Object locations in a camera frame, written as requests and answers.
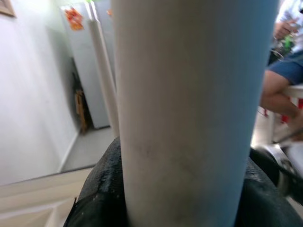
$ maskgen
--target refrigerator door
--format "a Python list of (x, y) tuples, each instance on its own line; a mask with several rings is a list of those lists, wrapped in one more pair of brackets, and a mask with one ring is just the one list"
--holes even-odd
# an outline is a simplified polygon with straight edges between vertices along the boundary
[[(64, 12), (66, 9), (70, 9), (70, 7), (75, 8), (83, 16), (83, 30), (73, 31), (71, 29)], [(108, 126), (109, 121), (96, 67), (96, 56), (93, 51), (93, 42), (87, 25), (89, 13), (86, 9), (86, 4), (77, 3), (60, 8), (94, 127), (102, 128)]]
[(107, 14), (107, 10), (110, 7), (110, 0), (96, 1), (95, 2), (98, 19), (100, 21), (102, 32), (105, 40), (107, 56), (110, 64), (110, 69), (112, 71), (114, 83), (116, 84), (115, 77), (115, 59), (114, 59), (114, 29), (111, 17)]

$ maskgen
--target white tile floor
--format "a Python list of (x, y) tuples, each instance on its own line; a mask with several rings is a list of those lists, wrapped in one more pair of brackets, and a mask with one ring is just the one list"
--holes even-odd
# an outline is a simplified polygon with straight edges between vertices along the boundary
[(62, 172), (96, 164), (114, 140), (111, 128), (90, 129), (80, 134), (65, 162)]

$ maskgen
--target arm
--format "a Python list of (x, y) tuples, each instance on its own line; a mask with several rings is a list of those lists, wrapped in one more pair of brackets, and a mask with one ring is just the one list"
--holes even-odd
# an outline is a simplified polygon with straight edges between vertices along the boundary
[(285, 0), (281, 6), (279, 14), (276, 18), (273, 36), (275, 39), (280, 40), (292, 32), (298, 32), (297, 28), (293, 25), (297, 19), (292, 18), (289, 10), (294, 4), (294, 0)]

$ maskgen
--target person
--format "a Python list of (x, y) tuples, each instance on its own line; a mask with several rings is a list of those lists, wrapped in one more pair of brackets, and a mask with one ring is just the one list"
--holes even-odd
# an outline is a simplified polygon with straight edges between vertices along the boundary
[(282, 61), (269, 65), (264, 75), (261, 107), (289, 117), (292, 131), (303, 127), (303, 112), (285, 95), (289, 85), (303, 83), (303, 0), (285, 0), (281, 6), (274, 28), (274, 38), (284, 39), (291, 33), (295, 45), (292, 53)]

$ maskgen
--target pvc pipe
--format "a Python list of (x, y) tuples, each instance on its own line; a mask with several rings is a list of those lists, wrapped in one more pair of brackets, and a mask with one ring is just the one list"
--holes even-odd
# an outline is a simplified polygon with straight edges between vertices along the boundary
[(92, 37), (97, 67), (101, 81), (101, 89), (109, 118), (109, 124), (113, 129), (115, 137), (119, 136), (119, 120), (116, 100), (116, 90), (113, 81), (112, 71), (106, 51), (105, 40), (100, 22), (96, 19), (88, 20), (89, 31)]
[(133, 227), (231, 227), (276, 0), (113, 0)]

